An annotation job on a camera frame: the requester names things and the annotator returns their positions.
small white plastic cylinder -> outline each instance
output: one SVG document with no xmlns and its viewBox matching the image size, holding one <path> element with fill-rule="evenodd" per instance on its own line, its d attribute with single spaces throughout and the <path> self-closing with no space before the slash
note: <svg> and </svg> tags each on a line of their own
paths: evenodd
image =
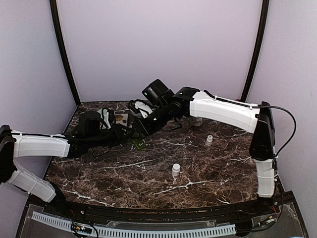
<svg viewBox="0 0 317 238">
<path fill-rule="evenodd" d="M 212 140 L 213 140 L 213 136 L 212 135 L 207 136 L 206 145 L 210 146 L 212 144 Z"/>
<path fill-rule="evenodd" d="M 180 172 L 180 165 L 179 164 L 174 164 L 173 165 L 173 169 L 172 169 L 172 175 L 174 177 L 177 177 L 179 175 Z"/>
</svg>

black cable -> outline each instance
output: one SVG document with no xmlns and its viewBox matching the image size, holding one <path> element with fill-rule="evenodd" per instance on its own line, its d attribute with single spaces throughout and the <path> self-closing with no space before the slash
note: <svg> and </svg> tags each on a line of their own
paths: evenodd
<svg viewBox="0 0 317 238">
<path fill-rule="evenodd" d="M 246 212 L 246 211 L 242 211 L 242 210 L 238 210 L 238 211 L 233 211 L 233 212 L 237 212 L 237 213 L 244 213 L 244 214 L 247 214 L 247 215 L 256 215 L 257 213 L 255 212 Z"/>
<path fill-rule="evenodd" d="M 103 156 L 103 155 L 105 155 L 106 153 L 108 153 L 110 151 L 110 149 L 109 150 L 107 150 L 106 152 L 104 152 L 104 153 L 101 153 L 101 154 L 99 154 L 99 155 L 96 155 L 95 154 L 95 151 L 94 151 L 94 149 L 93 148 L 91 148 L 91 152 L 92 152 L 92 155 L 93 155 L 93 158 L 95 159 L 95 158 L 97 158 L 97 157 L 100 157 L 100 156 Z"/>
<path fill-rule="evenodd" d="M 107 125 L 107 123 L 105 122 L 104 119 L 99 118 L 99 119 L 97 119 L 97 121 L 99 121 L 101 123 L 100 130 L 103 129 L 103 125 L 105 126 L 106 129 L 109 129 L 108 125 Z"/>
<path fill-rule="evenodd" d="M 180 129 L 180 128 L 183 127 L 183 124 L 180 123 L 180 122 L 177 120 L 177 118 L 174 118 L 174 121 L 177 123 L 177 126 L 176 126 L 176 127 L 173 127 L 173 128 L 171 128 L 171 129 L 167 129 L 167 130 L 165 130 L 164 127 L 163 127 L 163 128 L 162 128 L 162 131 L 169 132 L 169 131 L 178 130 L 178 129 Z"/>
<path fill-rule="evenodd" d="M 205 93 L 207 93 L 207 95 L 208 95 L 208 96 L 210 96 L 211 98 L 213 98 L 213 99 L 214 99 L 214 95 L 213 95 L 213 94 L 211 94 L 210 92 L 208 92 L 208 90 L 207 90 L 207 89 L 205 89 L 205 90 L 204 90 L 204 92 L 205 92 Z"/>
<path fill-rule="evenodd" d="M 142 108 L 139 108 L 138 110 L 145 112 L 148 116 L 150 115 L 148 111 L 146 111 L 146 110 L 144 110 Z"/>
<path fill-rule="evenodd" d="M 284 205 L 283 192 L 282 192 L 282 191 L 280 191 L 280 192 L 281 192 L 281 211 L 280 211 L 280 213 L 279 213 L 279 215 L 278 215 L 276 221 L 272 222 L 268 227 L 265 227 L 265 228 L 263 228 L 263 229 L 254 230 L 255 228 L 261 227 L 261 226 L 256 225 L 256 226 L 252 227 L 251 229 L 237 230 L 237 232 L 238 232 L 238 233 L 262 232 L 262 231 L 266 231 L 267 229 L 270 229 L 272 226 L 274 226 L 274 224 L 278 222 L 278 220 L 280 219 L 280 217 L 282 216 L 282 213 L 283 213 L 283 205 Z"/>
<path fill-rule="evenodd" d="M 153 106 L 151 103 L 149 103 L 148 101 L 145 101 L 145 100 L 141 100 L 141 99 L 136 99 L 134 100 L 135 102 L 139 101 L 141 103 L 144 103 L 145 105 L 149 106 L 151 109 L 155 109 L 156 107 Z"/>
<path fill-rule="evenodd" d="M 97 137 L 97 138 L 75 138 L 72 136 L 66 136 L 66 137 L 53 136 L 53 138 L 61 138 L 61 139 L 69 140 L 69 141 L 75 141 L 75 142 L 97 142 L 97 141 L 102 141 L 109 138 L 114 131 L 115 131 L 115 126 L 113 126 L 110 129 L 110 132 L 108 132 L 107 135 L 102 137 Z"/>
<path fill-rule="evenodd" d="M 293 114 L 288 111 L 287 109 L 285 108 L 282 108 L 282 107 L 278 107 L 278 106 L 256 106 L 256 107 L 253 107 L 253 108 L 274 108 L 274 109 L 279 109 L 279 110 L 282 110 L 286 113 L 288 113 L 291 118 L 293 119 L 293 122 L 294 122 L 294 130 L 293 130 L 293 133 L 292 135 L 289 137 L 289 139 L 285 142 L 285 144 L 277 151 L 275 157 L 277 157 L 279 155 L 279 153 L 282 151 L 282 149 L 284 149 L 284 147 L 293 139 L 294 135 L 295 135 L 295 132 L 296 132 L 296 129 L 297 129 L 297 123 L 296 123 L 296 119 L 295 117 L 293 116 Z"/>
<path fill-rule="evenodd" d="M 102 109 L 101 109 L 101 116 L 102 116 L 103 121 L 105 122 L 104 110 L 108 110 L 108 108 L 102 108 Z"/>
<path fill-rule="evenodd" d="M 64 215 L 60 214 L 59 212 L 55 211 L 53 208 L 51 208 L 50 206 L 46 206 L 47 208 L 49 208 L 51 211 L 55 212 L 56 214 L 58 214 L 60 217 L 64 217 Z M 78 221 L 78 222 L 81 222 L 83 223 L 84 225 L 88 225 L 90 226 L 91 228 L 93 228 L 96 232 L 96 237 L 99 238 L 99 232 L 98 230 L 96 229 L 96 227 L 94 225 L 91 225 L 90 222 L 86 222 L 84 220 L 81 220 L 81 219 L 78 219 L 78 218 L 70 218 L 72 222 L 75 222 L 75 221 Z"/>
<path fill-rule="evenodd" d="M 126 125 L 122 125 L 122 124 L 120 124 L 120 127 L 122 127 L 125 130 L 129 130 L 129 131 L 133 131 L 134 130 L 133 128 L 127 127 Z"/>
</svg>

dark marble surface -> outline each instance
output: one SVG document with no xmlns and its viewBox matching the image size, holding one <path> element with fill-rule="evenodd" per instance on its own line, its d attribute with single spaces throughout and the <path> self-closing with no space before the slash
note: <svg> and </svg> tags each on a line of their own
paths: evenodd
<svg viewBox="0 0 317 238">
<path fill-rule="evenodd" d="M 80 113 L 109 107 L 128 113 L 127 102 L 83 103 Z M 122 208 L 193 208 L 256 199 L 256 167 L 249 157 L 252 135 L 212 120 L 200 127 L 188 118 L 181 129 L 146 138 L 146 148 L 132 142 L 111 149 L 94 148 L 76 159 L 53 158 L 46 179 L 56 183 L 67 200 Z M 211 146 L 205 144 L 213 136 Z M 176 184 L 174 163 L 181 165 Z"/>
</svg>

lavender wall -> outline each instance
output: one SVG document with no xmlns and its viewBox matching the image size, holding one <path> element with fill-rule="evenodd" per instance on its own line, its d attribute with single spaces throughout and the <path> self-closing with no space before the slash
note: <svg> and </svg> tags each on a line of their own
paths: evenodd
<svg viewBox="0 0 317 238">
<path fill-rule="evenodd" d="M 62 132 L 76 107 L 48 0 L 0 1 L 0 52 L 0 125 L 26 132 Z M 19 162 L 42 177 L 49 158 Z M 27 197 L 14 186 L 0 185 L 0 237 L 15 237 Z"/>
<path fill-rule="evenodd" d="M 130 100 L 160 78 L 240 97 L 261 0 L 60 0 L 82 101 Z"/>
<path fill-rule="evenodd" d="M 297 119 L 294 140 L 281 152 L 280 176 L 293 190 L 310 237 L 317 237 L 317 2 L 271 1 L 263 47 L 249 102 L 266 100 L 289 109 Z M 279 148 L 293 124 L 274 111 Z"/>
</svg>

black frame pole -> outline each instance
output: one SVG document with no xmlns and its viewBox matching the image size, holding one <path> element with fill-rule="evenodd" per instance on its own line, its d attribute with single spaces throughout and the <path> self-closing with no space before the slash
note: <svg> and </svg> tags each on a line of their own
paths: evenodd
<svg viewBox="0 0 317 238">
<path fill-rule="evenodd" d="M 256 67 L 257 67 L 257 63 L 258 63 L 258 59 L 259 59 L 259 55 L 260 55 L 260 50 L 261 50 L 261 45 L 262 45 L 262 41 L 263 41 L 266 18 L 267 18 L 267 13 L 268 13 L 268 5 L 269 5 L 269 0 L 263 0 L 256 44 L 254 47 L 254 51 L 253 51 L 253 55 L 252 55 L 251 64 L 250 64 L 248 76 L 246 79 L 246 83 L 244 85 L 243 92 L 241 95 L 241 99 L 240 99 L 241 102 L 245 102 L 247 97 L 248 97 L 250 87 L 252 84 L 252 80 L 254 77 L 254 73 L 256 71 Z"/>
<path fill-rule="evenodd" d="M 63 39 L 63 35 L 62 35 L 61 27 L 60 27 L 60 22 L 59 22 L 56 0 L 50 0 L 50 5 L 51 5 L 51 13 L 52 13 L 53 24 L 54 24 L 54 29 L 55 29 L 55 34 L 56 34 L 56 39 L 57 39 L 57 43 L 58 43 L 58 48 L 59 48 L 61 60 L 62 60 L 63 65 L 64 65 L 64 69 L 65 69 L 65 73 L 66 73 L 66 77 L 68 80 L 68 84 L 69 84 L 71 93 L 73 95 L 73 98 L 75 100 L 76 105 L 79 106 L 81 104 L 81 102 L 80 102 L 80 98 L 78 95 L 78 91 L 76 89 L 73 75 L 71 73 L 71 69 L 70 69 L 70 65 L 69 65 L 69 61 L 68 61 L 68 57 L 67 57 L 67 53 L 66 53 L 64 39 Z"/>
</svg>

